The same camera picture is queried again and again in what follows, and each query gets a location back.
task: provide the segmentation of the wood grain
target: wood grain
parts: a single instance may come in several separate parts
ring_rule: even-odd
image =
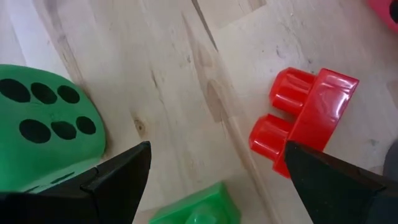
[[[311,223],[291,181],[247,144],[259,116],[285,116],[267,94],[286,67],[361,81],[327,153],[380,172],[398,135],[397,36],[361,0],[0,0],[0,32],[0,63],[86,91],[104,160],[152,142],[135,223],[220,180],[243,223]]]

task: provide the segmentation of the green plastic toy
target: green plastic toy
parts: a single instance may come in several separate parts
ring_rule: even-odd
[[[0,65],[0,191],[40,192],[100,161],[101,118],[54,73]]]
[[[241,214],[222,182],[160,209],[150,224],[238,224]]]

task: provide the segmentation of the red building block stud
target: red building block stud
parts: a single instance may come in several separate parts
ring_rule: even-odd
[[[368,0],[368,2],[387,26],[398,32],[398,0]]]
[[[295,68],[281,71],[269,93],[270,102],[295,121],[271,114],[259,118],[249,137],[250,148],[273,160],[276,172],[290,177],[284,162],[286,141],[323,151],[358,83],[324,68],[318,76]]]

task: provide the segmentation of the pink object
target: pink object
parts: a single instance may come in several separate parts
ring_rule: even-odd
[[[392,19],[391,12],[394,12],[393,0],[368,0],[369,5],[375,10],[379,17],[394,31],[398,32],[398,24]]]

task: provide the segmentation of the green foam die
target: green foam die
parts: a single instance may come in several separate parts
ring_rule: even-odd
[[[0,65],[0,105],[0,191],[40,192],[100,161],[100,115],[67,79]]]

